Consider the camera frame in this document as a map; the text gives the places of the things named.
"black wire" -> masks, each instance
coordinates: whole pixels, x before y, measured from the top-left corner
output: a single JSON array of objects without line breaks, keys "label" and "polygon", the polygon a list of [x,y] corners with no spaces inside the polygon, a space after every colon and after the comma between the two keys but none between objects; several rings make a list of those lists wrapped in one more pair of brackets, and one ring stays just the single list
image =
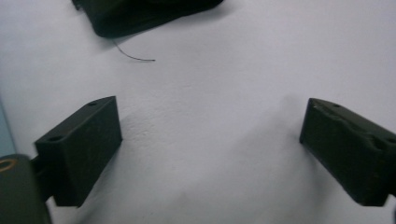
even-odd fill
[{"label": "black wire", "polygon": [[136,58],[136,57],[132,57],[131,55],[125,53],[125,52],[119,47],[119,45],[116,43],[115,40],[112,39],[111,41],[112,41],[113,44],[117,47],[117,49],[118,49],[123,55],[127,56],[128,58],[132,58],[132,59],[135,59],[135,60],[138,60],[138,61],[141,61],[141,62],[147,62],[147,63],[155,62],[155,60],[153,60],[153,59],[139,59],[139,58]]}]

